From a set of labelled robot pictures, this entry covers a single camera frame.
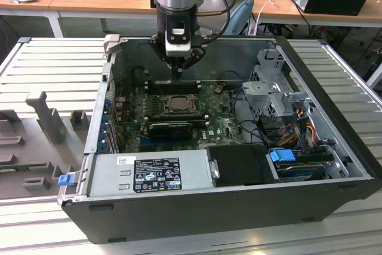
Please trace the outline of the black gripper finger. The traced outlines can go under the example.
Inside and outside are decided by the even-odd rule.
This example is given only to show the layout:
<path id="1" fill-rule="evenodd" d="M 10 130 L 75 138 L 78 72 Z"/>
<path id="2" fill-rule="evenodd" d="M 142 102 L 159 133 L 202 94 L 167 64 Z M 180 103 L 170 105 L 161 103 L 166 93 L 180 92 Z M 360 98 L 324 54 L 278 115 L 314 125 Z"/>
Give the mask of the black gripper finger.
<path id="1" fill-rule="evenodd" d="M 175 58 L 167 55 L 165 50 L 165 44 L 158 35 L 153 35 L 149 38 L 149 44 L 156 55 L 159 57 L 160 61 L 165 63 L 171 70 L 170 79 L 175 81 L 177 79 L 177 68 L 175 66 Z"/>
<path id="2" fill-rule="evenodd" d="M 177 60 L 177 80 L 181 79 L 184 70 L 187 70 L 199 62 L 204 57 L 205 53 L 205 48 L 199 47 L 191 50 L 189 58 L 180 57 Z"/>

